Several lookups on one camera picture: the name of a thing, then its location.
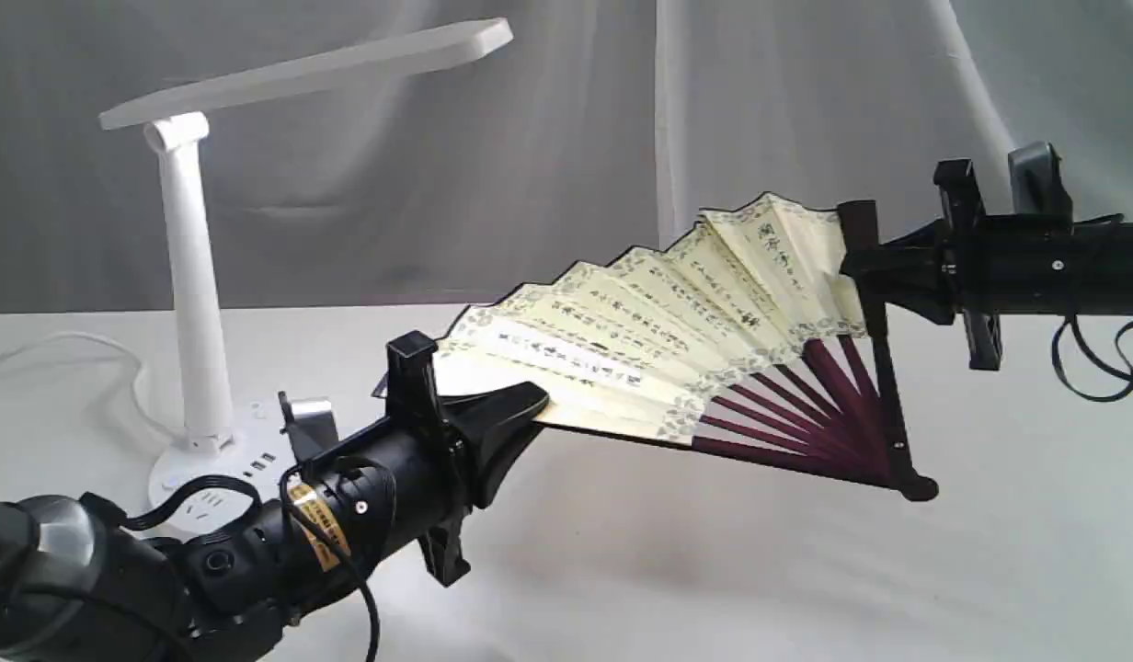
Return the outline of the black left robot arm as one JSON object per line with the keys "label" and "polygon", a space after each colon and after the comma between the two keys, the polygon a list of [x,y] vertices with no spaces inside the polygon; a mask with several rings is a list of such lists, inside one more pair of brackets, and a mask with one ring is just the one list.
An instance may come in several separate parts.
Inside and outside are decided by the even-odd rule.
{"label": "black left robot arm", "polygon": [[7,661],[257,661],[286,628],[369,586],[418,542],[442,586],[470,571],[461,531],[540,433],[533,382],[437,394],[437,345],[387,343],[385,414],[344,439],[324,401],[280,394],[293,462],[265,499],[246,479],[193,478],[129,516],[92,493],[0,500],[0,657]]}

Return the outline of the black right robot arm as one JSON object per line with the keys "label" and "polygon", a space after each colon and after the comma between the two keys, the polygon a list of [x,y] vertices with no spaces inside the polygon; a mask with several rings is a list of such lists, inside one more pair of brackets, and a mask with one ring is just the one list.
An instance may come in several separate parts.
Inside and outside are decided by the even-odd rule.
{"label": "black right robot arm", "polygon": [[942,217],[891,241],[878,238],[871,200],[837,207],[841,271],[857,285],[870,336],[886,333],[891,304],[936,325],[962,319],[970,368],[995,371],[1003,315],[1133,315],[1133,223],[1076,222],[1050,143],[1013,151],[1008,178],[1013,212],[991,214],[974,164],[944,160],[932,172]]}

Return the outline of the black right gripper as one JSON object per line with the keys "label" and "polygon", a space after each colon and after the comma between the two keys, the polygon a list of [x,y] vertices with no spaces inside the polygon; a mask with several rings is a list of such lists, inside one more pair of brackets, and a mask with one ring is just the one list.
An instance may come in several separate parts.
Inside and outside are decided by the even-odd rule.
{"label": "black right gripper", "polygon": [[1059,217],[987,213],[969,159],[938,163],[932,184],[944,205],[944,268],[931,223],[884,244],[876,224],[845,223],[841,272],[857,285],[866,325],[887,325],[891,304],[935,325],[953,325],[957,309],[970,368],[999,370],[1000,315],[1065,314],[1082,247]]}

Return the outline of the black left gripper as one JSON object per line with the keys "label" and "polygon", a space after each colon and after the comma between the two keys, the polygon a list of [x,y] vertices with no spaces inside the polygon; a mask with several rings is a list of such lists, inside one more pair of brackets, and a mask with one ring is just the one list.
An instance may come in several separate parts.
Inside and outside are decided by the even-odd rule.
{"label": "black left gripper", "polygon": [[278,587],[353,588],[410,543],[441,586],[470,571],[465,519],[494,503],[540,435],[550,394],[533,382],[448,394],[441,418],[436,350],[423,332],[386,343],[389,416],[286,470],[275,499]]}

